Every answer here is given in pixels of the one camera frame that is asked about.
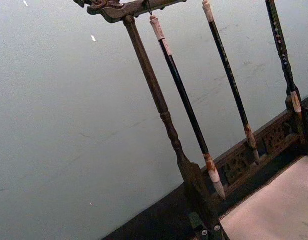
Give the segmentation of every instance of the pale green wall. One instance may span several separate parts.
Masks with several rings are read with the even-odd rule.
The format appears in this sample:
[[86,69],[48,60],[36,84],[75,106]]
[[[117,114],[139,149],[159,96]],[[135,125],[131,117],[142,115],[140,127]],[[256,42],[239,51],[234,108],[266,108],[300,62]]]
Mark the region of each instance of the pale green wall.
[[[95,240],[182,183],[176,156],[123,24],[71,0],[27,3],[0,1],[0,240]],[[265,1],[211,6],[257,130],[285,109],[286,97]],[[277,8],[305,98],[308,0]],[[202,3],[155,14],[216,158],[245,134]],[[185,154],[202,167],[149,15],[136,23]]]

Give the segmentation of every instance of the brush tip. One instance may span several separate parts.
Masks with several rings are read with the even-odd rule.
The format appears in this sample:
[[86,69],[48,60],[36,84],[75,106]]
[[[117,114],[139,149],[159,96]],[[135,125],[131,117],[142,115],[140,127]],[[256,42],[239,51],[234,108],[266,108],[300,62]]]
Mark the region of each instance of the brush tip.
[[254,160],[257,166],[260,165],[260,155],[259,155],[259,151],[257,149],[253,150],[253,154],[254,154]]
[[226,196],[225,196],[225,191],[224,191],[224,187],[222,185],[222,182],[221,181],[218,181],[218,182],[213,182],[213,185],[214,185],[214,188],[216,190],[216,192],[218,193],[218,195],[222,198],[222,199],[226,199]]

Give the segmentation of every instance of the wooden stand leg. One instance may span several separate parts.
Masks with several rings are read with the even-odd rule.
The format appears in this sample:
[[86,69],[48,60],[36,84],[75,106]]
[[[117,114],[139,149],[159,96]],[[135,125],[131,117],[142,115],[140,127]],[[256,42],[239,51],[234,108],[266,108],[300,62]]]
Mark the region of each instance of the wooden stand leg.
[[211,239],[223,240],[222,235],[224,229],[221,226],[219,216],[213,207],[211,201],[212,198],[204,182],[203,174],[200,167],[195,163],[191,163],[183,152],[165,98],[137,30],[135,18],[133,16],[126,16],[124,17],[123,22],[134,46],[157,110],[165,124],[168,137],[171,140],[171,144],[177,155],[177,164],[184,179],[187,200],[191,203],[194,211],[198,213],[206,228],[212,234],[213,238]]

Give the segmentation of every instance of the gray wall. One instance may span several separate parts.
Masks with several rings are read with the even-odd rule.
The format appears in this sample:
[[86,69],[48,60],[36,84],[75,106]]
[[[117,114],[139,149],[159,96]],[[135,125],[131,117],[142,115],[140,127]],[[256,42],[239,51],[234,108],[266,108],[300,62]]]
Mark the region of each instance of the gray wall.
[[[122,23],[71,0],[0,1],[0,240],[95,240],[182,183]],[[285,109],[263,0],[213,0],[250,125]],[[308,96],[308,0],[277,1],[294,80]],[[214,158],[244,139],[202,10],[157,11]],[[189,159],[204,160],[149,15],[137,19]]]

